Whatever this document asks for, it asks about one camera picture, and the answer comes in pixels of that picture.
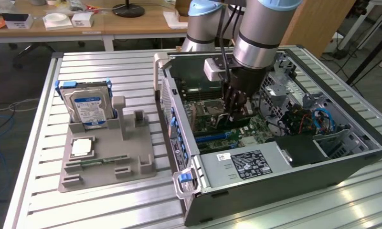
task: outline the aluminum slotted table surface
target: aluminum slotted table surface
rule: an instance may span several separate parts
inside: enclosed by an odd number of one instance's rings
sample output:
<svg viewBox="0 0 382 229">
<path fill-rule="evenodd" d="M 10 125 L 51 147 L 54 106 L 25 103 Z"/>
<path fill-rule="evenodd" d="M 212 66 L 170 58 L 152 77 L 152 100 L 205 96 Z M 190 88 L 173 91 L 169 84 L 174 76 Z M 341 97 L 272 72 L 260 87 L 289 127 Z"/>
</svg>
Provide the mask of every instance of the aluminum slotted table surface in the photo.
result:
<svg viewBox="0 0 382 229">
<path fill-rule="evenodd" d="M 382 133 L 382 114 L 337 79 L 313 56 L 289 48 L 337 95 Z M 65 53 L 50 60 L 39 105 L 6 215 L 5 228 L 181 229 L 166 151 L 152 91 L 152 56 L 144 50 Z M 317 88 L 296 70 L 308 92 Z M 106 77 L 113 95 L 124 95 L 124 112 L 144 109 L 149 119 L 157 175 L 153 178 L 67 193 L 57 189 L 69 115 L 53 83 Z M 285 199 L 190 227 L 192 229 L 382 228 L 382 160 L 336 186 Z"/>
</svg>

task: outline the black lamp base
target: black lamp base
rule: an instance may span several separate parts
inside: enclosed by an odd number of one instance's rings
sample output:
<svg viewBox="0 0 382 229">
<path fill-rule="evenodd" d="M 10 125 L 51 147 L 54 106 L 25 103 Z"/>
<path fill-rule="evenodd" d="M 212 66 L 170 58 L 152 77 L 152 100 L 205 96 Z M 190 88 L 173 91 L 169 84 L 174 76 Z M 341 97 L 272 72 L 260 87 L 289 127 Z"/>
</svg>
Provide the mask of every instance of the black lamp base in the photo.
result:
<svg viewBox="0 0 382 229">
<path fill-rule="evenodd" d="M 113 10 L 113 14 L 125 18 L 136 18 L 144 14 L 144 8 L 134 4 L 118 4 L 113 8 L 120 7 Z"/>
</svg>

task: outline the blue pcie slot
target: blue pcie slot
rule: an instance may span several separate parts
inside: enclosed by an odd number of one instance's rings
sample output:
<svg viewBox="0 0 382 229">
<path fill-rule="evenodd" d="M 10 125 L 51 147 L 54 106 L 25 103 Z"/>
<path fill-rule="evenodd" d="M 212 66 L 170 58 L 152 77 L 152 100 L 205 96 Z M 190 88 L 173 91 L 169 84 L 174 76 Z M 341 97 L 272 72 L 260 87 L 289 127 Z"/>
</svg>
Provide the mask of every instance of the blue pcie slot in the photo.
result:
<svg viewBox="0 0 382 229">
<path fill-rule="evenodd" d="M 209 135 L 209 136 L 204 136 L 204 137 L 197 137 L 194 138 L 196 143 L 200 142 L 208 142 L 208 141 L 213 141 L 213 140 L 223 140 L 227 139 L 229 136 L 231 132 L 225 132 L 223 134 L 218 135 Z"/>
</svg>

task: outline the white label sticker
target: white label sticker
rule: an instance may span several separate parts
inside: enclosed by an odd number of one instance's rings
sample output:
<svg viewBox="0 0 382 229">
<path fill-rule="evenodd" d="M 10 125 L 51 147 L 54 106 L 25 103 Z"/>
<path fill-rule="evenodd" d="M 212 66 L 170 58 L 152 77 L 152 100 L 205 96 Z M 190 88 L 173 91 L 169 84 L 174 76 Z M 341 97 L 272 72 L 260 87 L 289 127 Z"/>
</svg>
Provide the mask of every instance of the white label sticker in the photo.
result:
<svg viewBox="0 0 382 229">
<path fill-rule="evenodd" d="M 100 31 L 82 31 L 82 34 L 101 34 Z"/>
<path fill-rule="evenodd" d="M 217 157 L 217 161 L 229 160 L 231 154 L 229 153 L 216 154 L 216 157 Z"/>
<path fill-rule="evenodd" d="M 101 104 L 98 97 L 74 99 L 74 104 L 82 123 L 86 125 L 98 125 L 105 122 L 104 111 L 98 107 Z"/>
</svg>

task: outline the motherboard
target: motherboard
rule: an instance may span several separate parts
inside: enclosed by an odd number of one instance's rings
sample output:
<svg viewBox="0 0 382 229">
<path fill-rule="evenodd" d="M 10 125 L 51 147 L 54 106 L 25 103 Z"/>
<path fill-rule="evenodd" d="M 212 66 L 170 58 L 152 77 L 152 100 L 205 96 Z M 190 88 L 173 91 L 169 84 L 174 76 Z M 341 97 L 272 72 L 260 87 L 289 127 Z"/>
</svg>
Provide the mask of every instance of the motherboard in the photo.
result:
<svg viewBox="0 0 382 229">
<path fill-rule="evenodd" d="M 257 145 L 272 138 L 260 115 L 228 122 L 220 99 L 185 101 L 184 108 L 201 154 Z"/>
</svg>

